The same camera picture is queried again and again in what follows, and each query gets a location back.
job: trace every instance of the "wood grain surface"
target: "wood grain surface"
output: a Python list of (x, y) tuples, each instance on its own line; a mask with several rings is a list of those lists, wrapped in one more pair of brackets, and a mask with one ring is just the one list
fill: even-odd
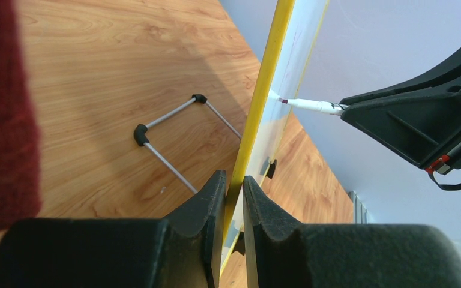
[[(217, 0), (21, 0), (17, 15), (42, 130), (41, 217), (162, 217), (186, 201), (192, 193), (132, 132), (194, 93), (243, 130), (259, 62)], [(350, 221), (350, 201), (294, 117), (287, 131), (266, 192), (300, 220)], [(230, 173), (239, 148), (198, 104), (148, 137), (197, 189)], [(244, 287), (235, 258), (223, 287)]]

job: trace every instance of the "white board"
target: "white board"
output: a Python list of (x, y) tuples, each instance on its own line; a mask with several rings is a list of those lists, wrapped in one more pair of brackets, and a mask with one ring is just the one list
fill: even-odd
[(221, 271), (243, 226), (240, 190), (243, 177), (250, 175), (261, 184), (268, 163), (273, 162), (291, 112), (291, 107), (280, 103), (279, 97), (296, 97), (326, 6), (327, 1), (318, 0), (279, 0), (277, 3), (227, 194), (227, 199), (237, 193), (239, 197), (235, 199), (232, 221), (226, 223), (229, 227), (224, 239)]

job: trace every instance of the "red fabric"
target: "red fabric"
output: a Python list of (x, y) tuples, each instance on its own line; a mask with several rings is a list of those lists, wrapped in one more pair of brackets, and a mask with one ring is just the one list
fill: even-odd
[(26, 89), (12, 0), (0, 0), (0, 229), (35, 216), (38, 130)]

